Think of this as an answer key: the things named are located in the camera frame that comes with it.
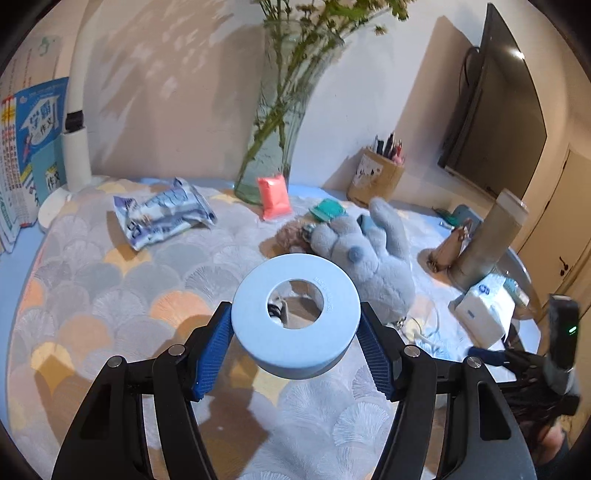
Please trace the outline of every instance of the light blue tape roll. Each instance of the light blue tape roll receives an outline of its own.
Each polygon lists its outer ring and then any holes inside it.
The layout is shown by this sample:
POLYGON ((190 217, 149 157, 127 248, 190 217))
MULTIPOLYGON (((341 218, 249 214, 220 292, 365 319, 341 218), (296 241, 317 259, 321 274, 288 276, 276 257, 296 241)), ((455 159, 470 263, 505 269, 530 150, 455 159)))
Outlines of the light blue tape roll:
POLYGON ((334 366, 355 336, 361 316, 357 290, 334 263, 315 255, 288 254, 256 267, 232 302, 238 341, 264 370, 278 377, 312 378, 334 366), (324 308, 310 326, 291 330, 267 312, 271 293, 283 282, 304 280, 322 293, 324 308))

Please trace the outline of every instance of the pen holder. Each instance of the pen holder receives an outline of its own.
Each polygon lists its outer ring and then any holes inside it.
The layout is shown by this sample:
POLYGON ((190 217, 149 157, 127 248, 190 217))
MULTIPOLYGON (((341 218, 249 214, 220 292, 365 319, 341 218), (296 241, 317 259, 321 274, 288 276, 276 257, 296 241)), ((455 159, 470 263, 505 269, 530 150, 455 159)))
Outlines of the pen holder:
POLYGON ((366 148, 347 190, 347 198, 362 207, 367 207, 374 197, 389 201, 403 173, 404 165, 396 165, 389 158, 366 148))

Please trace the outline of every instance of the wall-mounted television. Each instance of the wall-mounted television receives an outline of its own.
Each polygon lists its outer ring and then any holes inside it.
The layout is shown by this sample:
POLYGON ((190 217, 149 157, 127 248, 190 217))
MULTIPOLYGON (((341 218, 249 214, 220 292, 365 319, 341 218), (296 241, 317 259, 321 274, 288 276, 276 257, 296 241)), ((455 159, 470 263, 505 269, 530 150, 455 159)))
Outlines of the wall-mounted television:
POLYGON ((506 188, 523 198, 546 128, 527 59, 492 4, 480 49, 472 50, 439 166, 491 197, 506 188))

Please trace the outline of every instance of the brown pouch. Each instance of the brown pouch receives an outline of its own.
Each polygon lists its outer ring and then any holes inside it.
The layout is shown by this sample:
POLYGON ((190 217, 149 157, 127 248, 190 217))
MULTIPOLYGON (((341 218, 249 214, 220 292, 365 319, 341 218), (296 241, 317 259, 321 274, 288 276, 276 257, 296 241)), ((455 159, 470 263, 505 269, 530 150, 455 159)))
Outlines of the brown pouch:
POLYGON ((464 240, 468 238, 472 220, 468 219, 463 225, 455 227, 450 235, 437 247, 429 253, 427 257, 427 266, 434 272, 446 270, 460 256, 464 240))

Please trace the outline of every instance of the round hole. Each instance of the round hole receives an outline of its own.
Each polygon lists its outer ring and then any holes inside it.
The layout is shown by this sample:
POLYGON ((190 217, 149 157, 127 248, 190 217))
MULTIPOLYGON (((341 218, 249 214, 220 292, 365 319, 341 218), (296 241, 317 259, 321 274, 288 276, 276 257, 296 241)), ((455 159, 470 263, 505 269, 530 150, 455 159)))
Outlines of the round hole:
POLYGON ((269 317, 292 330, 312 325, 324 308, 322 293, 306 280, 281 283, 271 292, 267 303, 269 317))

